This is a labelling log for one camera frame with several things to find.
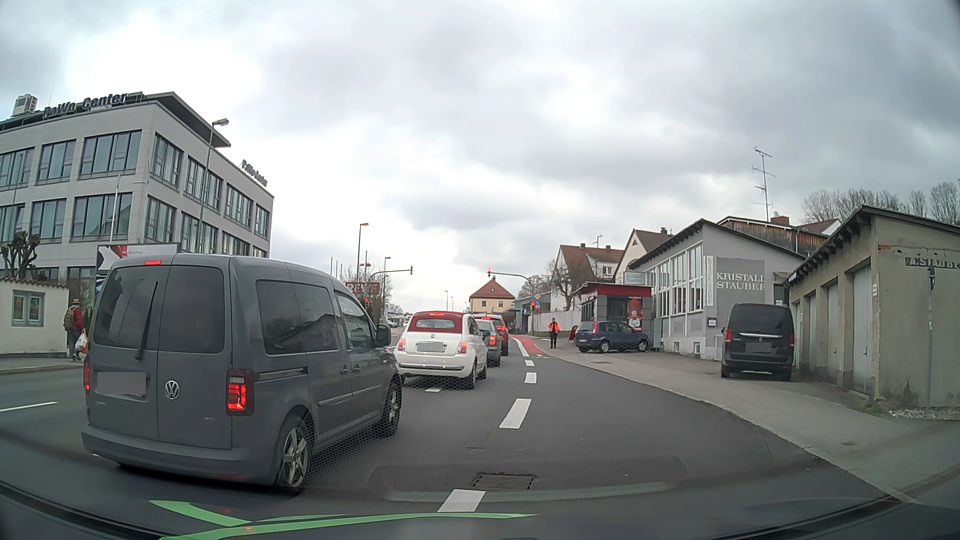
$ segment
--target van side mirror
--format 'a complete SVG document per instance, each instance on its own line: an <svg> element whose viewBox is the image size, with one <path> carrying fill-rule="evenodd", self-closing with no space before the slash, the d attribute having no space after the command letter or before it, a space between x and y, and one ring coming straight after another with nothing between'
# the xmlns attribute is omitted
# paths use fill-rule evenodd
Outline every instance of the van side mirror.
<svg viewBox="0 0 960 540"><path fill-rule="evenodd" d="M373 341L374 347L390 347L393 337L390 335L390 327L387 325L376 326L376 339Z"/></svg>

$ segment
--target rooftop air conditioning unit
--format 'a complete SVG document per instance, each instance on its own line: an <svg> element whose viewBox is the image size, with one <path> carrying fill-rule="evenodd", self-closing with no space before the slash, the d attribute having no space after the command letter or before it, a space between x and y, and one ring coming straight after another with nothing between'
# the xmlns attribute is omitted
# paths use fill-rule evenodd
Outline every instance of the rooftop air conditioning unit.
<svg viewBox="0 0 960 540"><path fill-rule="evenodd" d="M28 112L34 112L36 110L36 97L30 94L23 94L18 96L16 101L13 102L13 116L19 114L26 114Z"/></svg>

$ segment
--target storm drain grate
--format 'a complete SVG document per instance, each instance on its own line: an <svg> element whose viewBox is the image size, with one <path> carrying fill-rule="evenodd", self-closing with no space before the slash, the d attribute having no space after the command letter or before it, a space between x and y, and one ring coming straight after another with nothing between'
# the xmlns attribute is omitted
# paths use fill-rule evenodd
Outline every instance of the storm drain grate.
<svg viewBox="0 0 960 540"><path fill-rule="evenodd" d="M536 477L533 475L506 475L504 473L480 473L470 487L484 489L530 489Z"/></svg>

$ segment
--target pedestrian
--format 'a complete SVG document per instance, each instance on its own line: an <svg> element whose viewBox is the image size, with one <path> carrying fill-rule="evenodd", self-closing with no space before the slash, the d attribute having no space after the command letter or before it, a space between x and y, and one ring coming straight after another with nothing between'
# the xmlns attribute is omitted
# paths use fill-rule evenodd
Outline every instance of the pedestrian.
<svg viewBox="0 0 960 540"><path fill-rule="evenodd" d="M76 351L77 340L84 331L84 311L80 309L79 298L74 298L63 314L63 329L66 330L66 352L70 355L70 361L81 361Z"/></svg>
<svg viewBox="0 0 960 540"><path fill-rule="evenodd" d="M550 348L557 348L557 334L560 333L560 323L557 322L556 317L550 320L550 324L546 326L550 331Z"/></svg>

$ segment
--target volkswagen logo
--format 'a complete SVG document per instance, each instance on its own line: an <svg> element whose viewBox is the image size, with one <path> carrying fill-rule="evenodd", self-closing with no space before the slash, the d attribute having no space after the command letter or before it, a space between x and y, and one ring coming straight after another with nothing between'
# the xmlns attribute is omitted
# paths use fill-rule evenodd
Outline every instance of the volkswagen logo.
<svg viewBox="0 0 960 540"><path fill-rule="evenodd" d="M163 384L163 394L167 399L175 400L180 396L180 385L175 380L168 380Z"/></svg>

